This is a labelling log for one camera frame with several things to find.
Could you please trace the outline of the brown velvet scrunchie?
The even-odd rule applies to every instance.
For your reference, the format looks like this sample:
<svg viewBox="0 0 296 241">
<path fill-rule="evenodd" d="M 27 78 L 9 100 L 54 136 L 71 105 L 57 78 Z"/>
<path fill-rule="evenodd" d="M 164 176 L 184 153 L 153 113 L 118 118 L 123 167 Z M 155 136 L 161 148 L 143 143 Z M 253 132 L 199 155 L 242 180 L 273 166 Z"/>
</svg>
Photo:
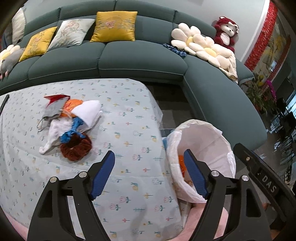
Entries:
<svg viewBox="0 0 296 241">
<path fill-rule="evenodd" d="M 92 149 L 92 141 L 88 135 L 84 135 L 84 138 L 81 138 L 77 134 L 74 134 L 68 143 L 61 144 L 60 150 L 64 158 L 69 161 L 79 161 Z"/>
</svg>

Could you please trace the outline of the orange trash in bin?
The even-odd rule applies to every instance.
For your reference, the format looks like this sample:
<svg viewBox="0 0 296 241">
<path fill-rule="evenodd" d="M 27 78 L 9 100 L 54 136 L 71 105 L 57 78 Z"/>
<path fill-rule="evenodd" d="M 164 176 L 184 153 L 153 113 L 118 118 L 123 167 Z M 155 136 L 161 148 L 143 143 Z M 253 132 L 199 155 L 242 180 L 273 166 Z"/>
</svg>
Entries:
<svg viewBox="0 0 296 241">
<path fill-rule="evenodd" d="M 193 183 L 192 183 L 192 180 L 191 180 L 191 178 L 189 176 L 189 173 L 187 171 L 187 168 L 185 166 L 184 156 L 183 155 L 179 155 L 178 158 L 179 158 L 179 165 L 180 165 L 180 168 L 181 168 L 181 173 L 182 173 L 182 176 L 184 178 L 184 181 L 187 184 L 189 184 L 190 186 L 192 186 Z"/>
</svg>

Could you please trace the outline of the white lined trash bin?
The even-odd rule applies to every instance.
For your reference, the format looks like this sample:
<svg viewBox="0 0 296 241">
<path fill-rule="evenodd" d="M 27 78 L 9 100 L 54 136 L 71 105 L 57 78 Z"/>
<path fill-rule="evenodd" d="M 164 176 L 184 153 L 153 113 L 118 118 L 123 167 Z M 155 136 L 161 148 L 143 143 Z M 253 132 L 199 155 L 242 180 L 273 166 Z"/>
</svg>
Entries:
<svg viewBox="0 0 296 241">
<path fill-rule="evenodd" d="M 190 203 L 205 203 L 189 177 L 182 174 L 179 156 L 191 150 L 198 161 L 205 162 L 210 170 L 234 178 L 236 161 L 230 143 L 222 131 L 201 120 L 188 120 L 180 124 L 166 137 L 166 156 L 169 162 L 177 198 Z"/>
</svg>

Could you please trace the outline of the floral light blue tablecloth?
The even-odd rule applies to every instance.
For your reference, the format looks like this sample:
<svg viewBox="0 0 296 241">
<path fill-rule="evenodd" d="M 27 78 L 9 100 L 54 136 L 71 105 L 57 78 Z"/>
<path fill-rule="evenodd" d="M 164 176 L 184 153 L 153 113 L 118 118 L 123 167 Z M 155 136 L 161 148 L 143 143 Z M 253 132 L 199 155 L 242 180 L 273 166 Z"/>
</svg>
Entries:
<svg viewBox="0 0 296 241">
<path fill-rule="evenodd" d="M 59 147 L 40 154 L 49 136 L 38 123 L 47 96 L 98 100 L 101 116 L 88 132 L 92 149 L 78 162 Z M 111 240 L 170 240 L 184 227 L 150 91 L 131 79 L 88 79 L 33 86 L 1 96 L 1 208 L 29 226 L 38 199 L 53 176 L 75 177 L 108 151 L 115 165 L 93 201 Z"/>
</svg>

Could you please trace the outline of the potted flower plant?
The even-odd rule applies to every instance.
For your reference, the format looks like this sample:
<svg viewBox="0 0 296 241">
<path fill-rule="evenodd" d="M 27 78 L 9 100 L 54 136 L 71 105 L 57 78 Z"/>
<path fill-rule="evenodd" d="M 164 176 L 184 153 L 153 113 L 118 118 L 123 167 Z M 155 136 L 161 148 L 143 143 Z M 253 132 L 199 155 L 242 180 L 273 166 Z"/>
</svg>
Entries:
<svg viewBox="0 0 296 241">
<path fill-rule="evenodd" d="M 276 93 L 270 80 L 262 82 L 263 75 L 255 74 L 252 80 L 243 84 L 246 95 L 261 114 L 276 114 Z"/>
</svg>

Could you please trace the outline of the blue knotted item on sofa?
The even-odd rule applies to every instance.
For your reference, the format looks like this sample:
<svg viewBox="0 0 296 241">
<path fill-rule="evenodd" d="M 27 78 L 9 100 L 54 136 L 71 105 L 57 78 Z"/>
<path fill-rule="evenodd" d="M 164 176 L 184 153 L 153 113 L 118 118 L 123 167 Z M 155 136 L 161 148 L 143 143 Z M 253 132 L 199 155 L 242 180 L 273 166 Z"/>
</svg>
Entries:
<svg viewBox="0 0 296 241">
<path fill-rule="evenodd" d="M 163 44 L 163 46 L 165 48 L 167 48 L 168 50 L 174 52 L 175 54 L 177 54 L 181 58 L 185 58 L 187 56 L 187 53 L 184 50 L 180 50 L 177 47 L 174 47 L 174 46 L 169 45 L 169 44 Z"/>
</svg>

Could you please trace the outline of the red white plush monkey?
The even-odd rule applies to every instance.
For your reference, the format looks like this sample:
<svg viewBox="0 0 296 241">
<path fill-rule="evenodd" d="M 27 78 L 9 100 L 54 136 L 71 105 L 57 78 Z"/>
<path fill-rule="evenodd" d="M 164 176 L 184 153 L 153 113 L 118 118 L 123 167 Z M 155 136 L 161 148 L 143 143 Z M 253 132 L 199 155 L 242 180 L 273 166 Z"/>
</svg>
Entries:
<svg viewBox="0 0 296 241">
<path fill-rule="evenodd" d="M 214 25 L 214 28 L 216 30 L 216 35 L 214 38 L 215 44 L 221 45 L 234 53 L 234 37 L 239 32 L 239 26 L 236 24 L 236 22 L 225 16 L 220 16 L 219 20 Z"/>
</svg>

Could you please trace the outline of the yellow cushion left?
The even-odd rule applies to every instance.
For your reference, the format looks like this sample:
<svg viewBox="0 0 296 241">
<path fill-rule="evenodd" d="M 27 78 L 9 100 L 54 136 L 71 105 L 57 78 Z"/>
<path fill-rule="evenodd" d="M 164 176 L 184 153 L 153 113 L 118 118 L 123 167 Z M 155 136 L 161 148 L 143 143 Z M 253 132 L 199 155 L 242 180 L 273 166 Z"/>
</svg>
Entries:
<svg viewBox="0 0 296 241">
<path fill-rule="evenodd" d="M 47 28 L 34 36 L 29 40 L 19 62 L 22 62 L 31 57 L 40 56 L 47 52 L 50 42 L 56 32 L 57 27 Z"/>
</svg>

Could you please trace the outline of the yellow cushion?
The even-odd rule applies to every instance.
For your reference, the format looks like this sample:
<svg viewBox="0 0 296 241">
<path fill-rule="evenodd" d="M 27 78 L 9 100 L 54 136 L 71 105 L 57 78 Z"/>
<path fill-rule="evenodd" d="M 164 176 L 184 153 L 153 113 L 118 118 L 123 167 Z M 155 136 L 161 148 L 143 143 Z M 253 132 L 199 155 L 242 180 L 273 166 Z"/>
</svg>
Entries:
<svg viewBox="0 0 296 241">
<path fill-rule="evenodd" d="M 50 42 L 56 32 L 57 27 L 47 28 L 34 36 L 29 40 L 19 62 L 22 62 L 31 57 L 40 56 L 47 52 Z"/>
<path fill-rule="evenodd" d="M 90 42 L 135 41 L 137 11 L 98 11 Z"/>
</svg>

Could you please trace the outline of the small daisy cushion left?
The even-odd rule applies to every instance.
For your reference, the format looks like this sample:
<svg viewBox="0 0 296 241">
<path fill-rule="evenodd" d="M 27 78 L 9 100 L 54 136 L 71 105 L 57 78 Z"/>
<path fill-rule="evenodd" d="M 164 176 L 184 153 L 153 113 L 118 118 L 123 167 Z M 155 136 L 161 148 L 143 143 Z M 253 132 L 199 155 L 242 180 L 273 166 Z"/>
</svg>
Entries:
<svg viewBox="0 0 296 241">
<path fill-rule="evenodd" d="M 20 49 L 20 45 L 9 45 L 6 49 L 0 52 L 0 60 L 6 59 L 10 54 Z"/>
</svg>

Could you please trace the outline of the cream daisy flower cushion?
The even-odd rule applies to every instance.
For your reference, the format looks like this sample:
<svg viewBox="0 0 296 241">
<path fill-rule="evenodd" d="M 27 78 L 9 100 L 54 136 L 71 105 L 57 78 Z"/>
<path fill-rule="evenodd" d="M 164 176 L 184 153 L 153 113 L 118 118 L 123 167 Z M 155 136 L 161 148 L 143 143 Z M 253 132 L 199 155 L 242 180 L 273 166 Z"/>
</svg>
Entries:
<svg viewBox="0 0 296 241">
<path fill-rule="evenodd" d="M 219 68 L 232 81 L 238 82 L 234 53 L 214 43 L 211 37 L 203 36 L 197 27 L 189 27 L 186 23 L 180 23 L 177 28 L 172 30 L 171 37 L 171 45 L 173 47 L 184 50 L 190 55 L 197 56 Z"/>
</svg>

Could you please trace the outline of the white floral cushion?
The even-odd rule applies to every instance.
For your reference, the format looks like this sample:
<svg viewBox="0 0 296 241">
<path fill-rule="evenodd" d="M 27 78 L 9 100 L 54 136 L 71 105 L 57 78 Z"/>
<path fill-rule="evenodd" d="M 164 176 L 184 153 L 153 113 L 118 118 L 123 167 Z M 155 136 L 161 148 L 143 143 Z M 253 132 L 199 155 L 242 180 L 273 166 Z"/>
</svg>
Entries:
<svg viewBox="0 0 296 241">
<path fill-rule="evenodd" d="M 70 19 L 62 21 L 47 51 L 61 47 L 81 45 L 94 22 L 95 19 Z"/>
</svg>

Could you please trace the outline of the dark green sectional sofa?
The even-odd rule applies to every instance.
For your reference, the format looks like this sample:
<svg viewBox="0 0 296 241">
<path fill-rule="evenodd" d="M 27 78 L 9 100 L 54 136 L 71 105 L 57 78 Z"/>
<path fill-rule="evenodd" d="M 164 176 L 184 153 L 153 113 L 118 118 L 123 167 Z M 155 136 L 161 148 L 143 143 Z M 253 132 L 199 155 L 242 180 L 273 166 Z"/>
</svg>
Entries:
<svg viewBox="0 0 296 241">
<path fill-rule="evenodd" d="M 253 78 L 243 63 L 235 60 L 238 80 L 234 82 L 200 58 L 180 57 L 164 47 L 179 23 L 196 26 L 209 37 L 214 35 L 213 27 L 191 15 L 143 1 L 86 1 L 62 6 L 27 23 L 20 46 L 25 47 L 38 32 L 60 27 L 64 20 L 94 19 L 98 11 L 136 11 L 135 41 L 92 42 L 90 28 L 81 45 L 53 49 L 18 63 L 1 81 L 1 94 L 99 77 L 175 85 L 183 90 L 196 118 L 221 130 L 231 145 L 241 143 L 255 150 L 266 142 L 265 126 L 241 89 Z"/>
</svg>

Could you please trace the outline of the grey drawstring pouch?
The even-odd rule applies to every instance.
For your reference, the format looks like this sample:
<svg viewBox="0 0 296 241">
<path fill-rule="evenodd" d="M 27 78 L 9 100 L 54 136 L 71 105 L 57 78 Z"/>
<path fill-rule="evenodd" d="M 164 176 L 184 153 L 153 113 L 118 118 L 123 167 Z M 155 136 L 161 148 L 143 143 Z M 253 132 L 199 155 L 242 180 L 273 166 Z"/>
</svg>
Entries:
<svg viewBox="0 0 296 241">
<path fill-rule="evenodd" d="M 63 97 L 60 99 L 50 100 L 48 105 L 45 107 L 41 120 L 37 124 L 38 132 L 42 131 L 50 121 L 61 115 L 62 109 L 68 99 L 68 97 Z"/>
</svg>

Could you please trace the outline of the red decorative wall banner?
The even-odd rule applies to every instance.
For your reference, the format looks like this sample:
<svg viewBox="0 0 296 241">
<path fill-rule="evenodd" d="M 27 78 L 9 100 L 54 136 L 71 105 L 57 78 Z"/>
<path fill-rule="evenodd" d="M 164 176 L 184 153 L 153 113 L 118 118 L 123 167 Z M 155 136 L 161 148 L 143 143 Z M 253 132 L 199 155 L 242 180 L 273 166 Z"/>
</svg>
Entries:
<svg viewBox="0 0 296 241">
<path fill-rule="evenodd" d="M 269 1 L 266 17 L 264 19 L 264 23 L 260 31 L 260 34 L 255 42 L 255 45 L 250 55 L 248 56 L 247 60 L 244 63 L 244 65 L 251 71 L 253 71 L 257 66 L 257 64 L 259 63 L 260 58 L 267 47 L 269 39 L 273 34 L 273 29 L 275 26 L 277 16 L 278 16 L 277 6 L 272 1 Z"/>
</svg>

